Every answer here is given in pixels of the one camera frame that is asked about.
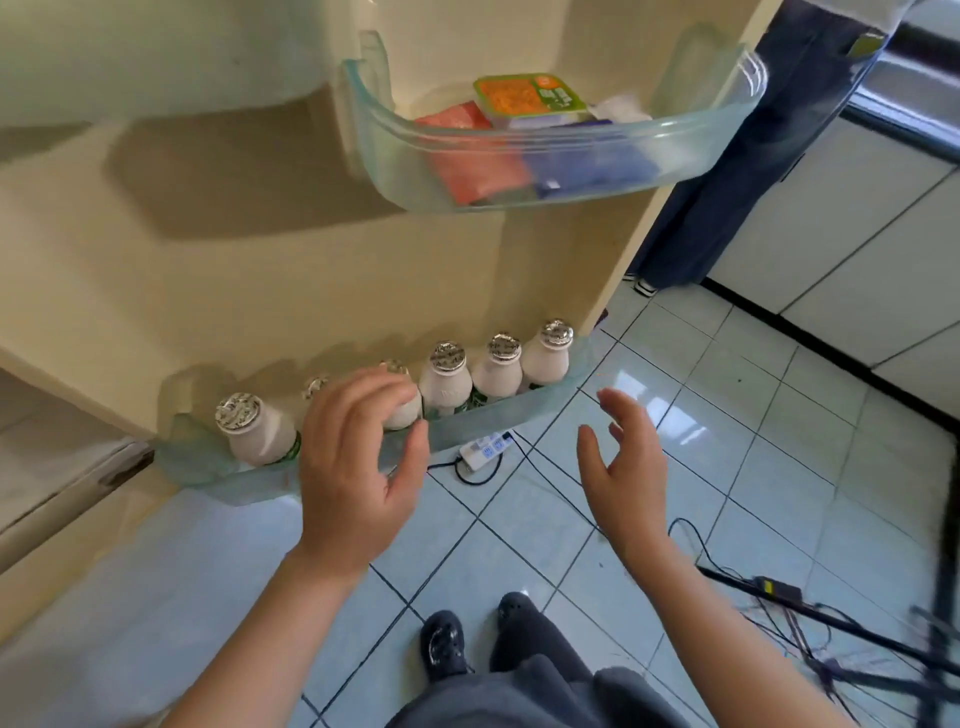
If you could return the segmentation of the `person's left hand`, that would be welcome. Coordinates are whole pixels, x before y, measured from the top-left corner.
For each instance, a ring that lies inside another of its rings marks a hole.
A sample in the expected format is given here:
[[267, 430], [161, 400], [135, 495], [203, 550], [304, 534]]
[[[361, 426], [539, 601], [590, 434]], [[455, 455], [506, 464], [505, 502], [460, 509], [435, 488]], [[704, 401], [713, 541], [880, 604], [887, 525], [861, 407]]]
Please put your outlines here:
[[332, 379], [311, 396], [299, 454], [300, 544], [376, 552], [369, 563], [389, 548], [419, 496], [415, 504], [387, 503], [390, 474], [379, 469], [382, 422], [415, 394], [408, 375], [378, 365]]

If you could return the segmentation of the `person's right hand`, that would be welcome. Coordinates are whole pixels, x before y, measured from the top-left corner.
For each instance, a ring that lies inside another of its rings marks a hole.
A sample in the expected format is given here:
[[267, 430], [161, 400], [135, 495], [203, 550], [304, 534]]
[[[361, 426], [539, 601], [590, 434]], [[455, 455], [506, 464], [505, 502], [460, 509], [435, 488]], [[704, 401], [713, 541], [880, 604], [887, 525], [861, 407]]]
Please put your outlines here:
[[604, 388], [598, 401], [611, 418], [608, 432], [618, 453], [608, 465], [604, 462], [611, 477], [605, 513], [592, 515], [627, 572], [643, 586], [671, 550], [666, 455], [651, 418], [635, 398]]

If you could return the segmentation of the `person's left forearm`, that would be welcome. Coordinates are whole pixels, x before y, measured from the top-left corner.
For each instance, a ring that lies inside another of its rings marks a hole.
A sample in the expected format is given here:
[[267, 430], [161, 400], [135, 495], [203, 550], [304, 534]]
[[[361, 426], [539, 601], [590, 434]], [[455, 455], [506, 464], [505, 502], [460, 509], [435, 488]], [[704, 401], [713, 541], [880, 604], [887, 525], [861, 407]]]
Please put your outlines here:
[[377, 555], [298, 544], [160, 728], [285, 728], [334, 619]]

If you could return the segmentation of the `person's right forearm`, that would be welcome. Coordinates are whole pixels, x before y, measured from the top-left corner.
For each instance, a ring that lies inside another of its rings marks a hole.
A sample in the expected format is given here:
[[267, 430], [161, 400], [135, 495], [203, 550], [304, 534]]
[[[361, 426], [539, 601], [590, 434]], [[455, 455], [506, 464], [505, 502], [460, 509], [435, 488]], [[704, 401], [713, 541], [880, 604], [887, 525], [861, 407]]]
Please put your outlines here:
[[718, 728], [858, 728], [710, 585], [673, 540], [629, 546], [621, 561], [651, 602]]

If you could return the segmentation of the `white power strip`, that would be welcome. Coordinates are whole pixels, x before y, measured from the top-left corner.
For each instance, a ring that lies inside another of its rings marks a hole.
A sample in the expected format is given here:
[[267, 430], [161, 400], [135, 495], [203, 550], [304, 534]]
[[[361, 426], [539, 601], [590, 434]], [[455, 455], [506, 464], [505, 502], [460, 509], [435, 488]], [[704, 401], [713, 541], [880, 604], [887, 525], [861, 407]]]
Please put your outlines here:
[[516, 444], [513, 431], [506, 430], [461, 445], [459, 455], [471, 473], [496, 464]]

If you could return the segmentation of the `person's black shoe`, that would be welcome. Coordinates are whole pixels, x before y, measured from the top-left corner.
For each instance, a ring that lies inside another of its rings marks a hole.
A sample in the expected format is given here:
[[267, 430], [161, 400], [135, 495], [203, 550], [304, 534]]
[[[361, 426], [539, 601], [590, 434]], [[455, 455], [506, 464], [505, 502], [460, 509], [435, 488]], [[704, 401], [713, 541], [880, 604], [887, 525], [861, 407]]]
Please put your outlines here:
[[537, 613], [539, 613], [539, 610], [527, 593], [522, 591], [505, 593], [497, 605], [497, 628], [499, 631], [503, 631], [512, 618], [519, 617], [525, 619]]
[[463, 625], [449, 610], [428, 617], [419, 631], [418, 650], [430, 686], [472, 672], [464, 653]]

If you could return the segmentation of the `person's black left shoe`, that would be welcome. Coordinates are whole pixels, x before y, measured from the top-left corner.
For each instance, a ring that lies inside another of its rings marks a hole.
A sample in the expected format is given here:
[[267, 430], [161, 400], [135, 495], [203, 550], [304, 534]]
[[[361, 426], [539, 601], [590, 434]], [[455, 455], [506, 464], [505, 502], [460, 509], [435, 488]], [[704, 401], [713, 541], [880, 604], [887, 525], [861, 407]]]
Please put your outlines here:
[[449, 610], [428, 617], [419, 631], [418, 650], [430, 686], [472, 672], [464, 653], [463, 625]]

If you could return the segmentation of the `person's grey trousers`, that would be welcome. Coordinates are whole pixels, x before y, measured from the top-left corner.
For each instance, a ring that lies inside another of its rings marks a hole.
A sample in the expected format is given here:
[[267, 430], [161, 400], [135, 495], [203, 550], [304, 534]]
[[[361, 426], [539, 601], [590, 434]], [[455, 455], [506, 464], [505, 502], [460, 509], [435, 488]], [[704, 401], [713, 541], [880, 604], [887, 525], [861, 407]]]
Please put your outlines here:
[[641, 674], [591, 671], [538, 610], [497, 636], [487, 672], [427, 685], [385, 728], [690, 728]]

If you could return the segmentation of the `cream fridge door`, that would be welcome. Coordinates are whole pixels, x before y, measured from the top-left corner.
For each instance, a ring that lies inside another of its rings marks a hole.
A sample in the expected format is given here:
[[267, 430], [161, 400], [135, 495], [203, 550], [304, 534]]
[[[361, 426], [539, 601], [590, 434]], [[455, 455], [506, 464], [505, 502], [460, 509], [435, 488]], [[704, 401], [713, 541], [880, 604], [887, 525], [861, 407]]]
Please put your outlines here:
[[588, 335], [672, 185], [407, 211], [359, 158], [359, 32], [412, 121], [531, 73], [654, 119], [685, 31], [753, 50], [781, 2], [0, 0], [0, 366], [154, 440], [444, 339]]

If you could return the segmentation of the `red food packet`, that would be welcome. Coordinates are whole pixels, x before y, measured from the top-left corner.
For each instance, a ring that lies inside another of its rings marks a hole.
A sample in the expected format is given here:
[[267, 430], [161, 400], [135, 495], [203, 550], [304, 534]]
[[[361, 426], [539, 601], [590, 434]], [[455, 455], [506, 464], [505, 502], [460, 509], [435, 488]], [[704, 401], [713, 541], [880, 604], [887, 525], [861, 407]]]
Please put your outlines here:
[[[494, 126], [474, 101], [451, 105], [419, 116], [414, 123], [446, 130], [482, 132]], [[429, 163], [452, 202], [459, 207], [484, 208], [533, 202], [534, 179], [521, 156], [494, 139], [426, 138], [432, 148]]]

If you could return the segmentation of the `blue food packet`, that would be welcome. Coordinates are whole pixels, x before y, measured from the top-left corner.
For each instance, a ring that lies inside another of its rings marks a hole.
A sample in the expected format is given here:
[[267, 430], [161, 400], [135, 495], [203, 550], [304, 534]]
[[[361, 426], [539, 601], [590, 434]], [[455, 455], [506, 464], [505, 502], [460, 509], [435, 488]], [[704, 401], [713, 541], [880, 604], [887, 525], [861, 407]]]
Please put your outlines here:
[[661, 168], [612, 120], [586, 120], [563, 127], [571, 133], [521, 152], [541, 200], [621, 193], [653, 182]]

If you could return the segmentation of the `white cabinet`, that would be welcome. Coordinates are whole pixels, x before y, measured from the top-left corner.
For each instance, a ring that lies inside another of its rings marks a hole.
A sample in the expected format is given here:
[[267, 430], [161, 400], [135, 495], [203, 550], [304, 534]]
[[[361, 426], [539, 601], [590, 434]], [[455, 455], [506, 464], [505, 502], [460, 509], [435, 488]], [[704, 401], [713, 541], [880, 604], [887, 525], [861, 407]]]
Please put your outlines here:
[[707, 276], [960, 420], [960, 166], [839, 119]]

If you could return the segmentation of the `cream fridge body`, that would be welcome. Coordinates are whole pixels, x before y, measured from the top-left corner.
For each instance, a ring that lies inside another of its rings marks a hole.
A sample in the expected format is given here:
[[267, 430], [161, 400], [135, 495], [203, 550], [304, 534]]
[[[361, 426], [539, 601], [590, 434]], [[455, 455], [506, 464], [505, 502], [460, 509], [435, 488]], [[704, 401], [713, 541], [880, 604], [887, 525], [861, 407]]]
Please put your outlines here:
[[154, 460], [148, 443], [0, 368], [0, 576]]

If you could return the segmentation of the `green container with orange lid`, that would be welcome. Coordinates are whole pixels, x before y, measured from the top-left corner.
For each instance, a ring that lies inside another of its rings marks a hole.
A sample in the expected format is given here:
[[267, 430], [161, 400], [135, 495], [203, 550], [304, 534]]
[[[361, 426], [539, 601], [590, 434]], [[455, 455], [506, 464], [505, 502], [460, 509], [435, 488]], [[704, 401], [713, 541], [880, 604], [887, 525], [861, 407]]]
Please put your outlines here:
[[496, 129], [539, 130], [593, 118], [579, 95], [552, 74], [486, 76], [472, 86], [480, 111]]

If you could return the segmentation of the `dark countertop edge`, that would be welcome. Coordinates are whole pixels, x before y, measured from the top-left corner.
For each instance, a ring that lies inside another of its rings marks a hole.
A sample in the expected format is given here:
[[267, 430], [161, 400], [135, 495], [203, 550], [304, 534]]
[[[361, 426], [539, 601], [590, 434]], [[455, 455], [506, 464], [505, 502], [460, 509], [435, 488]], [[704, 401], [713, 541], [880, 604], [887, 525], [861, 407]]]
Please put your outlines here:
[[960, 166], [960, 30], [900, 26], [841, 117]]

